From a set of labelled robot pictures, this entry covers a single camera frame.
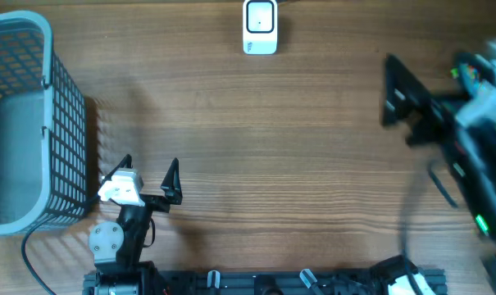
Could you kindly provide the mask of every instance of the wood grain surface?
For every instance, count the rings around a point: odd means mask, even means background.
[[[480,263],[489,247],[457,188],[441,170],[462,205],[453,210],[425,176],[438,153],[408,149],[406,128],[379,122],[386,53],[429,89],[454,89],[451,55],[496,37],[496,1],[284,4],[278,52],[266,57],[242,52],[241,2],[30,9],[48,18],[89,99],[91,180],[130,153],[145,191],[159,193],[180,159],[183,204],[154,216],[143,260],[163,270],[369,267],[399,253],[408,202],[414,262],[446,269],[450,294],[491,294]],[[80,292],[93,270],[89,230],[118,209],[101,204],[65,232],[31,238],[29,258],[55,292]],[[0,237],[0,294],[43,293],[20,243]]]

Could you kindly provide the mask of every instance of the wooden table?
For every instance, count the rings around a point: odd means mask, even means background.
[[[266,57],[242,52],[241,2],[30,9],[48,18],[89,98],[92,180],[130,153],[145,191],[159,193],[180,159],[183,204],[154,216],[144,260],[163,270],[368,267],[399,253],[410,196],[414,262],[446,269],[450,294],[491,293],[471,217],[425,176],[437,152],[408,149],[405,128],[379,122],[386,53],[429,89],[454,89],[451,55],[496,36],[496,1],[286,3],[278,53]],[[55,292],[79,293],[93,270],[89,229],[118,211],[102,204],[66,232],[31,238],[29,258]],[[0,238],[0,294],[43,293],[20,242]]]

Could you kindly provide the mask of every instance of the basket bottom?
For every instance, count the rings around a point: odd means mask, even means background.
[[[42,190],[43,91],[0,100],[0,225],[25,216]]]

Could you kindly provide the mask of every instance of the laundry basket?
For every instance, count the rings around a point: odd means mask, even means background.
[[[64,228],[86,212],[85,103],[45,18],[0,14],[0,235]]]

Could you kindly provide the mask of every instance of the black square outline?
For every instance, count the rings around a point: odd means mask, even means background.
[[[271,4],[271,29],[268,31],[257,31],[257,32],[252,32],[249,30],[249,4],[253,2],[267,2]],[[251,34],[269,34],[273,32],[273,29],[275,28],[275,6],[273,5],[273,2],[269,0],[251,0],[246,4],[246,30],[248,30],[249,33]]]

